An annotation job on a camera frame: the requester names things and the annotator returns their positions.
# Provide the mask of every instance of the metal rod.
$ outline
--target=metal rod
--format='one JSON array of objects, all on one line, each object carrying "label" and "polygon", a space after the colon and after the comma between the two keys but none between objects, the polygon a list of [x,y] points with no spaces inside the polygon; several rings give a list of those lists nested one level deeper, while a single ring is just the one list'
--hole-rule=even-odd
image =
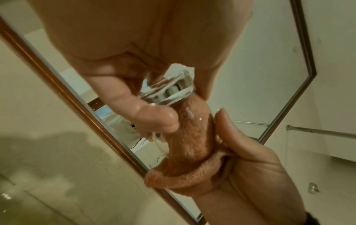
[{"label": "metal rod", "polygon": [[257,126],[269,126],[268,123],[254,123],[254,122],[245,122],[245,121],[237,121],[232,120],[233,123],[241,123],[241,124],[248,124],[248,125],[257,125]]},{"label": "metal rod", "polygon": [[287,125],[286,129],[356,139],[356,134],[354,134],[354,133],[343,133],[343,132],[336,132],[336,131],[330,131],[330,130],[318,130],[318,129],[311,129],[311,128],[299,128],[299,127],[295,127],[295,126],[291,126],[291,125]]}]

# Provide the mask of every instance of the dark mirror frame edge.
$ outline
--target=dark mirror frame edge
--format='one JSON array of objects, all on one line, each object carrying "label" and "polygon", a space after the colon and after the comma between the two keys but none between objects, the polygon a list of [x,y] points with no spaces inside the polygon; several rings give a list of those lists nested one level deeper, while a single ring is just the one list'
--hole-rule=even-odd
[{"label": "dark mirror frame edge", "polygon": [[[303,50],[305,63],[308,69],[308,78],[299,87],[297,92],[288,101],[282,111],[264,131],[258,142],[265,144],[289,110],[293,107],[299,97],[316,76],[316,67],[313,58],[312,47],[308,35],[307,25],[304,17],[301,0],[290,0],[296,23],[299,40]],[[38,76],[96,132],[117,154],[126,161],[142,178],[147,173],[146,169],[115,139],[114,136],[96,119],[90,110],[56,77],[46,64],[36,55],[26,42],[3,20],[0,16],[0,35],[12,49],[26,61]],[[97,98],[88,103],[89,107],[96,111],[104,106]],[[203,225],[206,220],[203,216],[198,217],[198,222],[193,218],[166,190],[155,189],[155,191],[190,225]]]}]

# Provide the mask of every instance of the black sleeve cuff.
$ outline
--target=black sleeve cuff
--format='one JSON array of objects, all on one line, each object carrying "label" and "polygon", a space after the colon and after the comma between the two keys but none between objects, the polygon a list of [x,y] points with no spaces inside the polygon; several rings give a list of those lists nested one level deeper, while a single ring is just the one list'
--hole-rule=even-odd
[{"label": "black sleeve cuff", "polygon": [[320,225],[317,219],[314,219],[310,213],[307,212],[307,222],[305,225]]}]

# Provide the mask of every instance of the mirror frame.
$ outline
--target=mirror frame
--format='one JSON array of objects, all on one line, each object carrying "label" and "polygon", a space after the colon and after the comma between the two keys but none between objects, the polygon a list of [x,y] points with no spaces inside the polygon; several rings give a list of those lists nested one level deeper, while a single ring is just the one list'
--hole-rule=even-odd
[{"label": "mirror frame", "polygon": [[[304,17],[301,0],[290,0],[293,11],[294,21],[298,31],[300,44],[303,50],[305,63],[308,70],[308,77],[299,87],[293,97],[288,101],[281,112],[276,116],[268,128],[264,131],[258,142],[265,144],[277,126],[281,123],[290,109],[297,102],[299,97],[304,93],[312,80],[317,75],[315,62],[313,58],[312,47],[307,30],[307,24]],[[147,173],[146,169],[119,143],[119,141],[100,123],[94,116],[93,111],[104,106],[99,99],[95,99],[86,106],[75,94],[73,94],[61,80],[51,71],[45,62],[38,57],[35,50],[23,40],[0,16],[0,36],[8,43],[9,46],[26,61],[29,66],[38,74],[38,76],[78,115],[84,120],[91,129],[96,132],[126,163],[128,163],[142,178]],[[207,221],[200,214],[198,218],[193,218],[166,190],[155,189],[163,198],[188,224],[202,225]]]}]

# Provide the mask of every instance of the hand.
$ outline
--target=hand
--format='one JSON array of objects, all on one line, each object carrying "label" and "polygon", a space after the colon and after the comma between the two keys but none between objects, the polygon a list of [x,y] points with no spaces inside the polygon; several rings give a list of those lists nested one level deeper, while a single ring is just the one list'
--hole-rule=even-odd
[{"label": "hand", "polygon": [[304,225],[301,196],[277,155],[241,133],[226,111],[215,116],[216,130],[236,154],[223,184],[194,201],[210,225]]},{"label": "hand", "polygon": [[137,98],[172,63],[195,68],[205,100],[242,32],[252,0],[29,0],[48,36],[114,112],[145,131],[178,129],[178,115]]}]

